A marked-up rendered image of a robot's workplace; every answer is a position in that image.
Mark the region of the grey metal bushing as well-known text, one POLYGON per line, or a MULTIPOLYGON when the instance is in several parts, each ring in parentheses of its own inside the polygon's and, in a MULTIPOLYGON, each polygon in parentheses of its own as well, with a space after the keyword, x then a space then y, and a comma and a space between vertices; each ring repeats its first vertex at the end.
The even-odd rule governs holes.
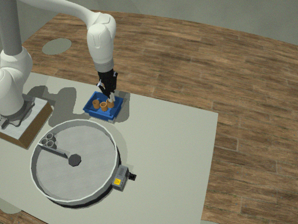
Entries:
POLYGON ((56 144, 51 140, 47 142, 47 146, 56 149, 56 144))
POLYGON ((48 142, 48 140, 46 138, 44 138, 44 139, 41 140, 40 143, 47 146, 47 142, 48 142))
POLYGON ((53 142, 55 142, 55 140, 56 140, 56 138, 54 137, 54 135, 53 135, 52 133, 48 133, 48 134, 46 135, 46 139, 47 139, 48 141, 52 140, 53 142), (48 139, 48 138, 49 138, 49 139, 48 139))

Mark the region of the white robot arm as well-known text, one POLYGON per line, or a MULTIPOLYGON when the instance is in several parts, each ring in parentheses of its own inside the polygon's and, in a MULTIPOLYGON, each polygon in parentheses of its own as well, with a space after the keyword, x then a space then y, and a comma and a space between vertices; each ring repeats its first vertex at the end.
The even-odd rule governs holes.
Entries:
MULTIPOLYGON (((114 67, 113 49, 116 21, 109 14, 92 12, 66 0, 20 0, 33 7, 68 14, 87 26, 87 44, 95 69, 105 73, 114 67), (100 24, 98 24, 100 23, 100 24)), ((35 105, 22 97, 23 86, 33 67, 33 60, 21 44, 16 0, 0 0, 0 128, 8 123, 19 127, 35 105)))

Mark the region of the bronze bushing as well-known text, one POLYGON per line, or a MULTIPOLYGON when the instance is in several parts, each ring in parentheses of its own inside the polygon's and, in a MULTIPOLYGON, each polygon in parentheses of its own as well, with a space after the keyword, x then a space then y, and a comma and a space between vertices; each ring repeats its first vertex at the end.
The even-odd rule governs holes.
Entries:
POLYGON ((100 107, 101 107, 101 110, 102 110, 102 111, 106 111, 106 110, 108 109, 108 107, 107 107, 107 103, 106 103, 106 102, 102 102, 102 103, 100 104, 100 107))
POLYGON ((99 101, 98 101, 98 100, 94 100, 94 101, 93 101, 93 106, 94 106, 95 109, 100 108, 100 103, 99 103, 99 101))
POLYGON ((114 101, 112 100, 112 103, 111 102, 109 102, 109 100, 107 99, 106 100, 106 103, 107 103, 107 107, 108 108, 112 108, 112 107, 114 107, 114 101))

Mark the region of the blue crate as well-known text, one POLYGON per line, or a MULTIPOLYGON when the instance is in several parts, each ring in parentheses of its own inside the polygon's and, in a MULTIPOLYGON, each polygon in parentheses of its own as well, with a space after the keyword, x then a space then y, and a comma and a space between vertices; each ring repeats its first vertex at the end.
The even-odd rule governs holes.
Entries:
POLYGON ((123 98, 115 96, 114 107, 108 108, 106 111, 102 111, 101 107, 98 109, 95 109, 92 104, 93 100, 99 100, 99 102, 101 103, 101 102, 106 102, 107 99, 108 97, 106 95, 104 95, 101 92, 95 91, 84 107, 85 115, 106 120, 110 123, 114 123, 120 109, 124 105, 123 98))

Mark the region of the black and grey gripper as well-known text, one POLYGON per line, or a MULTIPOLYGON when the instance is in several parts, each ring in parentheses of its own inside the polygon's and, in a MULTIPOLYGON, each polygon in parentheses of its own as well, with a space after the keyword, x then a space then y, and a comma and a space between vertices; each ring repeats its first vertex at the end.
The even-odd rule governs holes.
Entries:
POLYGON ((114 93, 116 89, 116 80, 118 73, 113 70, 113 68, 106 72, 106 73, 100 73, 98 72, 99 76, 99 84, 96 84, 97 87, 100 88, 103 94, 105 94, 108 97, 109 102, 112 103, 112 100, 115 101, 114 93), (109 77, 109 78, 108 78, 109 77), (104 84, 105 88, 103 88, 104 84))

